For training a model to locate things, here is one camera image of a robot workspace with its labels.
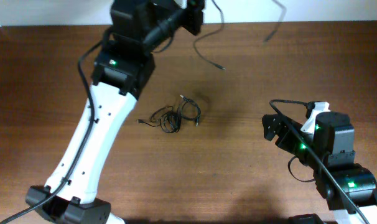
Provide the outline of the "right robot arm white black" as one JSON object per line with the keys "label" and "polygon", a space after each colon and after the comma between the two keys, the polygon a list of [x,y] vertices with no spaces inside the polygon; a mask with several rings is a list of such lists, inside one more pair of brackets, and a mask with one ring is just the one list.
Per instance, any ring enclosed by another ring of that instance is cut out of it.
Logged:
{"label": "right robot arm white black", "polygon": [[279,114],[262,118],[264,137],[313,170],[316,189],[337,223],[377,223],[377,181],[355,162],[355,130],[348,115],[321,112],[309,131]]}

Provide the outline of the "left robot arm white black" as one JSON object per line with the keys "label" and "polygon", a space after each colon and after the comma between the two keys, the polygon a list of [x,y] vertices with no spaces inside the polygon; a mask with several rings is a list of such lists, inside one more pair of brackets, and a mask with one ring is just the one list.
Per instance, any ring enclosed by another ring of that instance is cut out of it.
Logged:
{"label": "left robot arm white black", "polygon": [[115,1],[112,24],[95,45],[99,51],[88,100],[58,166],[44,185],[32,186],[26,202],[51,223],[121,223],[111,204],[97,197],[103,166],[119,129],[152,75],[153,51],[175,31],[193,35],[203,23],[203,1]]}

